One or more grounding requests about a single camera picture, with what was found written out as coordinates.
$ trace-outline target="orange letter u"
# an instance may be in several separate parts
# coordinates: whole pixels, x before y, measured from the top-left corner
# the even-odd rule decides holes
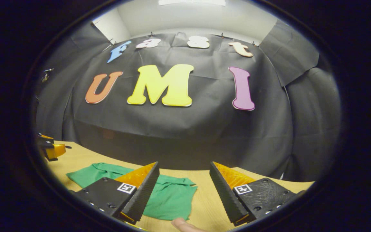
[[[103,91],[99,94],[95,94],[95,91],[98,88],[98,85],[101,83],[101,81],[107,77],[107,74],[100,74],[96,75],[94,77],[94,80],[92,81],[92,84],[90,88],[87,91],[87,94],[85,95],[85,101],[90,104],[97,104],[100,101],[104,100],[104,98],[107,97],[109,94],[109,91],[111,90],[112,86],[114,85],[116,79],[122,75],[122,72],[113,72],[109,75],[109,80],[104,87]]]

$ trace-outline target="green towel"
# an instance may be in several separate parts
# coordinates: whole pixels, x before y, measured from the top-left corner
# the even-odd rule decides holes
[[[134,169],[108,163],[93,163],[89,167],[67,173],[67,176],[81,188],[85,188],[102,177],[115,179],[132,170]],[[191,213],[191,200],[197,190],[197,186],[192,185],[195,183],[188,178],[160,175],[143,215],[162,220],[181,217],[188,220]]]

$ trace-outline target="yellow letter m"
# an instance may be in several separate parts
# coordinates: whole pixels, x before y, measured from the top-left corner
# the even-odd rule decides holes
[[[146,102],[144,89],[147,87],[148,98],[155,104],[168,87],[167,94],[161,99],[166,106],[188,107],[191,98],[188,96],[188,77],[194,69],[189,64],[174,65],[161,77],[155,65],[146,65],[138,69],[140,76],[133,94],[127,99],[128,104],[142,105]]]

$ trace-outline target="letter i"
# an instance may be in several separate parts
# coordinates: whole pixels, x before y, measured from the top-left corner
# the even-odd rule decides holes
[[[254,110],[255,106],[250,96],[249,72],[237,67],[229,67],[228,70],[234,75],[236,87],[236,98],[233,100],[233,107],[239,110]]]

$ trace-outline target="table surface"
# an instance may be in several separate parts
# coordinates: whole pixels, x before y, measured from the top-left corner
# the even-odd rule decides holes
[[[103,156],[88,150],[74,142],[55,141],[56,144],[65,144],[72,148],[66,148],[66,153],[58,157],[57,161],[48,162],[47,165],[54,175],[62,182],[66,188],[73,191],[81,190],[75,182],[70,180],[66,173],[74,172],[82,168],[88,167],[93,163],[109,163],[131,169],[138,169],[141,165],[119,161],[110,157]],[[265,176],[243,170],[239,167],[232,168],[240,173],[252,177],[255,180],[262,179]],[[170,170],[160,169],[160,174],[169,175],[177,178],[189,178],[196,183],[197,191],[194,194],[192,201],[192,210],[187,221],[201,229],[211,232],[223,232],[235,228],[228,220],[220,197],[215,189],[215,186],[210,178],[209,170]],[[297,193],[309,188],[314,182],[290,182],[279,179],[270,178],[284,188]],[[178,232],[171,225],[171,221],[159,220],[152,217],[142,216],[141,220],[136,223],[136,226],[154,232]]]

